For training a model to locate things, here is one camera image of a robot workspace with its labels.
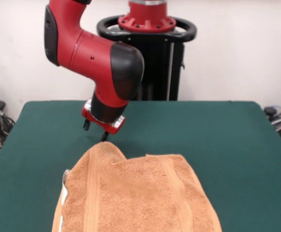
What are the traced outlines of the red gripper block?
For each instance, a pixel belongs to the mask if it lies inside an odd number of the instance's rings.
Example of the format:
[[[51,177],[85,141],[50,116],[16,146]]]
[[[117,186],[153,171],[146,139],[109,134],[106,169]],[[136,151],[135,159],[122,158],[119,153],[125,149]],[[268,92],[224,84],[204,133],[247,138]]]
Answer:
[[[85,102],[82,108],[82,116],[85,118],[85,122],[83,125],[83,129],[85,131],[89,130],[91,123],[95,123],[105,130],[101,138],[102,142],[107,140],[109,134],[116,134],[123,126],[126,120],[126,118],[123,115],[121,115],[118,119],[116,119],[113,123],[110,124],[98,121],[97,119],[94,118],[94,116],[91,113],[91,99]]]

